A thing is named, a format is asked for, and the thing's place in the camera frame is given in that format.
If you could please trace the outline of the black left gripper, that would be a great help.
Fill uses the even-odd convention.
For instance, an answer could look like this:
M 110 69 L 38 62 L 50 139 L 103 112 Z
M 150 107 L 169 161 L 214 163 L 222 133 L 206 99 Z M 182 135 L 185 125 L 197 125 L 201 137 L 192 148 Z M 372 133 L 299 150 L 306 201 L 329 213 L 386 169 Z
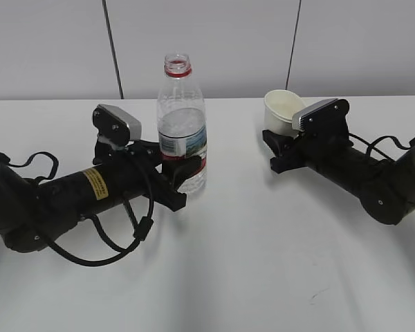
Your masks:
M 200 156 L 165 160 L 158 142 L 136 140 L 122 147 L 103 137 L 97 139 L 93 159 L 115 205 L 145 196 L 173 212 L 186 206 L 187 196 L 178 189 L 202 163 Z

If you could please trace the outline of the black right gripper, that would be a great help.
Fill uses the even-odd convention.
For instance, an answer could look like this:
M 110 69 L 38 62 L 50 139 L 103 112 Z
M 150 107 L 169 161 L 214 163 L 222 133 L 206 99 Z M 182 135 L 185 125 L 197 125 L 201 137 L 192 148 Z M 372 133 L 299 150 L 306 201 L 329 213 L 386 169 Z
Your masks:
M 303 133 L 293 138 L 265 129 L 262 138 L 274 154 L 270 159 L 270 168 L 275 173 L 317 166 L 326 158 L 353 146 L 348 138 L 318 133 Z

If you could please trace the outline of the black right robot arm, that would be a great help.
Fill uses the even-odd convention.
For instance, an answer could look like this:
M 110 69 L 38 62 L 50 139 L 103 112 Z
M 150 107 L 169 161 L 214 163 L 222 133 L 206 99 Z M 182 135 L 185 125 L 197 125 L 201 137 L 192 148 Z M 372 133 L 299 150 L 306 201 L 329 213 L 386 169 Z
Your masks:
M 396 225 L 415 210 L 415 138 L 398 160 L 376 160 L 353 148 L 346 134 L 301 133 L 296 138 L 262 133 L 277 174 L 308 167 L 360 200 L 367 214 Z

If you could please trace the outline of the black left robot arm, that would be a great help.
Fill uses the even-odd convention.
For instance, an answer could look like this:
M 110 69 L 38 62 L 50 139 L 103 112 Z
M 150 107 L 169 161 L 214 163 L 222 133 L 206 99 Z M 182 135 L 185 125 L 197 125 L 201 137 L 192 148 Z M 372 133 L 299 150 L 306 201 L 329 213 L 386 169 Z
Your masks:
M 9 157 L 0 152 L 0 236 L 6 247 L 21 253 L 43 250 L 83 219 L 131 199 L 149 199 L 148 213 L 155 204 L 175 212 L 186 205 L 179 187 L 202 159 L 165 160 L 156 142 L 139 140 L 119 150 L 98 152 L 92 167 L 57 177 L 58 159 L 49 175 L 23 178 Z

